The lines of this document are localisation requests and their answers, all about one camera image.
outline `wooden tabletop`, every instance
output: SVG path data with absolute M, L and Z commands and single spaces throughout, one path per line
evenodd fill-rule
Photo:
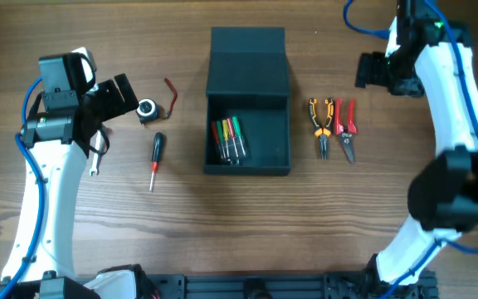
M 350 31 L 338 1 L 175 2 L 0 6 L 0 274 L 17 230 L 25 161 L 14 144 L 37 59 L 87 47 L 104 81 L 124 72 L 138 98 L 167 106 L 170 120 L 143 128 L 134 113 L 108 121 L 110 152 L 100 175 L 82 176 L 76 204 L 76 271 L 140 263 L 147 273 L 359 270 L 407 217 L 407 188 L 433 159 L 434 130 L 423 99 L 354 87 L 359 55 L 385 41 Z M 478 1 L 444 3 L 469 22 L 478 83 Z M 363 27 L 389 26 L 393 1 L 357 2 Z M 287 177 L 202 173 L 210 30 L 285 27 L 290 66 L 292 171 Z M 357 164 L 338 143 L 320 161 L 306 112 L 310 97 L 355 97 Z M 149 193 L 154 133 L 168 137 Z M 463 243 L 478 245 L 478 228 Z M 478 257 L 446 249 L 430 265 L 443 298 L 478 298 Z

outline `open box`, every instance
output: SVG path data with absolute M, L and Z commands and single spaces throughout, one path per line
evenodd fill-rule
M 207 79 L 206 174 L 290 172 L 289 76 L 285 30 L 214 27 Z M 240 165 L 225 165 L 211 122 L 236 116 L 247 147 Z

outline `red screwdriver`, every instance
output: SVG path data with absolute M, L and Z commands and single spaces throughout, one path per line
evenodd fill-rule
M 156 175 L 156 172 L 158 171 L 158 162 L 162 158 L 162 149 L 163 149 L 163 144 L 165 143 L 165 139 L 163 137 L 163 134 L 161 132 L 156 133 L 154 136 L 154 147 L 153 147 L 153 172 L 150 177 L 150 192 L 153 192 L 154 189 L 154 176 Z

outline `tape measure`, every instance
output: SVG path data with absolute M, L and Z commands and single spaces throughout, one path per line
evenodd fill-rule
M 159 108 L 156 102 L 151 99 L 142 99 L 139 101 L 139 107 L 136 110 L 141 125 L 159 118 Z

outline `pliers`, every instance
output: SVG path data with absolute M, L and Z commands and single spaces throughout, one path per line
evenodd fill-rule
M 309 99 L 309 118 L 313 123 L 315 128 L 315 136 L 319 139 L 319 148 L 320 148 L 320 158 L 328 159 L 328 138 L 332 135 L 331 133 L 331 121 L 333 120 L 334 113 L 334 103 L 333 99 L 329 98 L 325 101 L 325 104 L 328 106 L 328 118 L 325 121 L 324 128 L 321 127 L 320 122 L 316 117 L 315 105 L 316 99 Z
M 348 157 L 348 161 L 353 164 L 355 163 L 355 154 L 352 140 L 357 134 L 357 127 L 355 127 L 354 123 L 355 99 L 352 99 L 349 102 L 348 122 L 346 126 L 342 124 L 342 120 L 340 119 L 341 109 L 342 99 L 338 98 L 337 102 L 335 103 L 334 131 L 335 134 L 340 138 L 340 143 L 342 144 L 342 148 Z

